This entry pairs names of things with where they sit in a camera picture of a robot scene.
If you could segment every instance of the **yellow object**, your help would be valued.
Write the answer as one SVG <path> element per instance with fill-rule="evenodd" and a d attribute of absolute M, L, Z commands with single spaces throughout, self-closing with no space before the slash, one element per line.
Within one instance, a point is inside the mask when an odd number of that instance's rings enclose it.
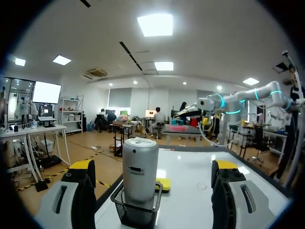
<path fill-rule="evenodd" d="M 208 118 L 203 118 L 203 121 L 202 121 L 203 125 L 206 125 L 208 123 L 208 121 L 209 121 Z"/>
<path fill-rule="evenodd" d="M 89 163 L 92 161 L 90 160 L 85 160 L 85 161 L 78 161 L 75 162 L 73 165 L 70 166 L 72 169 L 88 169 Z"/>
<path fill-rule="evenodd" d="M 216 160 L 219 169 L 232 169 L 232 168 L 237 168 L 236 164 L 232 163 L 231 161 L 220 161 L 220 160 Z"/>
<path fill-rule="evenodd" d="M 163 186 L 162 192 L 169 192 L 171 188 L 171 180 L 170 179 L 164 179 L 164 178 L 157 178 L 157 182 L 161 183 Z"/>

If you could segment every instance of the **stool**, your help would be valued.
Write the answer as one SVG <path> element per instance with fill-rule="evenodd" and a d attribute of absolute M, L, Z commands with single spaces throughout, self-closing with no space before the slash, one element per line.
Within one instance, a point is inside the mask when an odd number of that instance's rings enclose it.
<path fill-rule="evenodd" d="M 157 123 L 157 137 L 155 139 L 161 139 L 159 138 L 159 132 L 161 131 L 161 128 L 164 126 L 164 123 Z"/>

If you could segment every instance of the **ceiling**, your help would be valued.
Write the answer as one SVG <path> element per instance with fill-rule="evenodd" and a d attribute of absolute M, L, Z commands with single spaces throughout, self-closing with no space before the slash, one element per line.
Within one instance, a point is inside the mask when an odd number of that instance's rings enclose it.
<path fill-rule="evenodd" d="M 272 67 L 284 59 L 282 51 L 298 63 L 288 37 L 272 16 L 255 0 L 58 0 L 32 23 L 12 53 L 26 60 L 24 67 L 9 62 L 6 76 L 35 75 L 46 79 L 63 75 L 83 78 L 92 68 L 101 68 L 117 81 L 132 84 L 134 78 L 149 86 L 198 88 L 207 80 L 242 85 L 253 77 L 261 86 L 281 81 Z M 144 37 L 137 17 L 152 13 L 173 15 L 173 35 Z M 174 71 L 143 75 L 119 44 L 124 42 L 144 69 L 153 62 L 173 62 Z M 72 61 L 53 63 L 57 55 Z"/>

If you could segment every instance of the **silver cylindrical container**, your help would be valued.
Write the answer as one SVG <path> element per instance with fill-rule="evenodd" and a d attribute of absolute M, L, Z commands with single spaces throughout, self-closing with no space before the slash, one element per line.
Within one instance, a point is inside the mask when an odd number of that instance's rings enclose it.
<path fill-rule="evenodd" d="M 153 209 L 159 147 L 146 138 L 132 138 L 123 145 L 123 183 L 127 204 Z"/>

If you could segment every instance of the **office chair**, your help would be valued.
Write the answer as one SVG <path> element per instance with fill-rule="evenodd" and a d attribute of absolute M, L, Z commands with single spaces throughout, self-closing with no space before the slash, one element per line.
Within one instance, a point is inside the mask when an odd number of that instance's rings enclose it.
<path fill-rule="evenodd" d="M 259 155 L 263 152 L 270 150 L 268 144 L 268 138 L 263 137 L 263 128 L 261 126 L 255 126 L 255 137 L 251 146 L 257 149 L 258 151 L 256 156 L 251 157 L 252 162 L 259 161 L 261 163 L 260 166 L 262 166 L 264 161 L 259 157 Z"/>
<path fill-rule="evenodd" d="M 157 137 L 155 138 L 155 139 L 161 139 L 160 137 L 159 137 L 159 132 L 161 131 L 161 128 L 164 126 L 164 123 L 157 123 L 157 130 L 158 130 L 158 132 L 157 132 Z"/>

